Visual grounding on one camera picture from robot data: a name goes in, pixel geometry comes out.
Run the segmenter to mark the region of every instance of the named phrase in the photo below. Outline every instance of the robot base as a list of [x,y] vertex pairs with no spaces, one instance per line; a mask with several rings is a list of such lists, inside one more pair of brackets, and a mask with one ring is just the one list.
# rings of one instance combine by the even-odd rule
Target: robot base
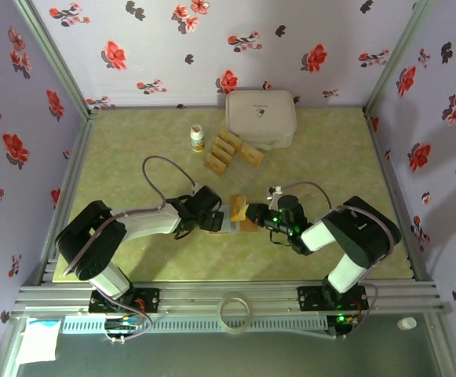
[[[134,288],[118,301],[124,302],[137,310],[146,313],[157,313],[159,305],[159,289]],[[97,290],[92,292],[89,300],[89,313],[127,313],[128,310],[106,300]]]
[[315,312],[328,310],[355,310],[356,303],[360,305],[362,311],[369,309],[366,288],[361,285],[352,287],[342,295],[341,300],[334,304],[326,299],[323,294],[324,289],[320,286],[298,287],[297,296],[299,298],[299,308],[301,312]]

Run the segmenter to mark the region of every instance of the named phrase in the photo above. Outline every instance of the tape roll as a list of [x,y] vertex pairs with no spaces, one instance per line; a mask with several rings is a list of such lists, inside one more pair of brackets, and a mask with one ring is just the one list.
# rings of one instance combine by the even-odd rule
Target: tape roll
[[[224,319],[222,318],[222,310],[229,302],[239,302],[240,304],[245,306],[246,319],[243,325],[238,326],[236,328],[232,328],[226,322],[224,322]],[[245,295],[239,292],[228,293],[219,301],[219,305],[217,306],[217,319],[219,321],[219,325],[228,334],[242,334],[250,328],[250,325],[254,320],[254,311],[252,309],[252,304],[250,304],[249,299]]]

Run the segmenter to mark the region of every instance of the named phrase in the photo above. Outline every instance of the purple wall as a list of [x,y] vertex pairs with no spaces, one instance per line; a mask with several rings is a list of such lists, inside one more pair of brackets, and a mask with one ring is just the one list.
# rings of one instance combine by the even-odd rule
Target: purple wall
[[430,10],[372,116],[456,339],[455,2]]
[[361,106],[416,0],[32,2],[90,107],[224,106],[263,87]]
[[52,191],[80,123],[16,7],[0,0],[0,342],[16,293],[39,263]]

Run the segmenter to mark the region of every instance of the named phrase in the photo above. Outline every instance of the cable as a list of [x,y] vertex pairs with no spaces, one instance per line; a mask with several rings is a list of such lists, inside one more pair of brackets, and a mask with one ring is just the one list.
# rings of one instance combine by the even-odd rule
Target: cable
[[369,309],[365,312],[365,314],[363,315],[363,319],[359,322],[359,324],[357,324],[353,330],[351,330],[347,336],[352,336],[352,334],[354,334],[356,331],[359,330],[359,328],[361,328],[363,326],[363,323],[366,321],[367,319],[367,316],[370,314],[371,310],[374,308],[374,304],[376,303],[376,300],[378,299],[378,287],[376,287],[374,284],[371,284],[371,283],[365,283],[363,282],[363,285],[367,285],[369,287],[372,287],[374,288],[374,298],[372,300],[372,303],[369,305]]
[[[376,216],[374,216],[373,214],[371,214],[370,212],[367,212],[366,210],[363,210],[361,208],[358,208],[358,207],[353,207],[353,206],[337,206],[336,208],[334,208],[335,210],[352,210],[353,212],[356,212],[358,214],[363,214],[364,216],[367,216],[368,218],[370,218],[372,221],[376,222],[376,224],[378,224],[381,229],[383,229],[383,231],[386,233],[386,236],[388,237],[388,240],[389,240],[389,250],[388,252],[380,257],[368,270],[366,270],[366,272],[362,275],[362,277],[359,279],[359,282],[362,281],[363,279],[365,279],[367,277],[367,275],[369,275],[370,271],[382,260],[384,260],[385,258],[387,258],[388,256],[390,256],[393,252],[393,249],[395,248],[395,240],[393,239],[393,235],[392,233],[390,232],[390,229],[388,229],[388,226],[386,226],[386,224],[381,221],[379,218],[377,218]],[[323,215],[319,220],[316,221],[319,222],[322,218],[324,218],[325,216],[327,216],[328,214],[325,214]],[[367,316],[370,314],[372,308],[374,307],[374,303],[376,302],[376,300],[378,299],[378,287],[376,287],[374,284],[371,284],[371,283],[366,283],[366,282],[362,282],[363,285],[367,285],[367,286],[371,286],[374,288],[374,299],[372,301],[372,303],[369,305],[369,309],[363,314],[363,319],[359,322],[359,324],[357,324],[353,330],[351,330],[349,333],[348,333],[348,336],[351,336],[353,333],[355,333],[357,331],[358,328],[360,328],[362,326],[362,324],[366,321],[367,319]]]
[[114,220],[118,220],[119,218],[125,217],[125,216],[132,216],[134,214],[146,214],[146,213],[152,213],[152,212],[158,212],[159,210],[162,210],[164,206],[166,205],[166,198],[163,195],[163,193],[151,182],[151,180],[148,177],[148,174],[146,172],[146,163],[150,159],[163,159],[172,165],[174,165],[178,170],[181,171],[183,175],[185,175],[189,181],[191,181],[193,187],[195,186],[195,181],[191,176],[184,171],[179,165],[177,165],[174,161],[171,159],[167,159],[166,157],[161,157],[161,156],[149,156],[147,157],[143,162],[142,162],[142,174],[144,175],[145,180],[148,182],[148,184],[151,186],[153,190],[156,191],[156,193],[159,195],[160,198],[162,198],[162,202],[159,205],[159,207],[147,207],[147,208],[137,208],[135,210],[126,210],[123,212],[120,212],[118,214],[115,214],[114,216],[108,218],[106,221],[102,223],[101,226],[97,228],[95,233],[89,238],[88,242],[85,243],[85,246],[82,247],[82,249],[77,253],[76,256],[72,259],[71,263],[66,267],[64,270],[63,275],[67,276],[69,273],[72,272],[74,266],[79,262],[79,260],[82,258],[82,256],[86,253],[88,248],[92,245],[93,241],[102,233],[102,231],[109,225],[111,224]]
[[378,224],[381,229],[383,229],[383,231],[385,231],[386,233],[386,236],[388,237],[388,241],[389,241],[389,249],[388,249],[388,253],[386,253],[383,257],[379,258],[376,263],[374,263],[367,271],[366,273],[364,273],[364,276],[366,276],[370,270],[375,267],[380,261],[382,261],[383,259],[389,257],[392,252],[393,252],[393,248],[395,247],[395,240],[393,239],[393,236],[392,236],[392,233],[390,232],[390,229],[388,229],[388,226],[386,226],[386,224],[381,221],[379,218],[377,218],[376,216],[374,216],[373,214],[371,214],[370,212],[367,212],[366,210],[363,210],[361,208],[357,208],[357,207],[353,207],[353,206],[337,206],[336,209],[338,210],[352,210],[353,212],[356,212],[358,214],[363,214],[364,216],[367,216],[368,218],[370,218],[372,221],[374,221],[376,224]]
[[137,336],[141,336],[141,335],[145,334],[146,332],[149,332],[152,329],[152,325],[153,325],[152,319],[146,312],[142,312],[139,309],[135,309],[135,308],[133,308],[131,306],[128,306],[126,304],[123,304],[121,302],[117,302],[111,296],[106,295],[100,289],[97,288],[97,290],[102,295],[102,297],[104,297],[109,302],[112,302],[113,304],[115,304],[117,306],[121,306],[123,309],[129,310],[130,312],[133,312],[133,313],[136,313],[136,314],[138,314],[140,316],[143,316],[146,320],[149,321],[149,326],[147,328],[144,326],[144,322],[142,322],[142,331],[139,331],[137,333],[133,333],[132,335],[127,335],[125,337],[121,337],[120,339],[117,339],[116,337],[111,338],[111,337],[109,337],[108,333],[105,332],[105,336],[107,336],[112,342],[121,342],[121,343],[123,343],[126,340],[131,340],[131,339],[136,338]]
[[269,240],[275,245],[290,246],[290,243],[284,244],[284,243],[281,243],[281,242],[278,242],[278,241],[274,241],[273,240],[273,231],[272,230],[269,231]]
[[299,186],[299,185],[311,185],[311,186],[314,186],[316,187],[318,190],[320,190],[320,192],[325,196],[325,199],[327,200],[327,204],[329,205],[329,209],[331,210],[332,209],[332,202],[330,201],[330,197],[327,195],[327,193],[325,192],[325,190],[323,188],[321,188],[318,184],[316,184],[315,182],[311,182],[311,181],[301,181],[301,182],[298,182],[298,183],[293,183],[292,185],[288,185],[288,186],[283,186],[282,187],[282,191],[284,189],[290,189],[292,187],[295,187],[295,186]]
[[362,316],[362,306],[360,306],[358,301],[354,301],[353,303],[356,305],[356,308],[359,310],[356,320],[360,320],[360,317]]

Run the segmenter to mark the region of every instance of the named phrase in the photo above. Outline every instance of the small white cap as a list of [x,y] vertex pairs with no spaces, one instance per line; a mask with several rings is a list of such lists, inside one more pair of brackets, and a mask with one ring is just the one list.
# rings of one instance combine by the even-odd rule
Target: small white cap
[[191,137],[201,139],[203,137],[203,127],[201,127],[199,124],[195,124],[191,127],[190,135]]
[[397,322],[400,330],[410,330],[416,327],[416,320],[413,317],[405,317]]

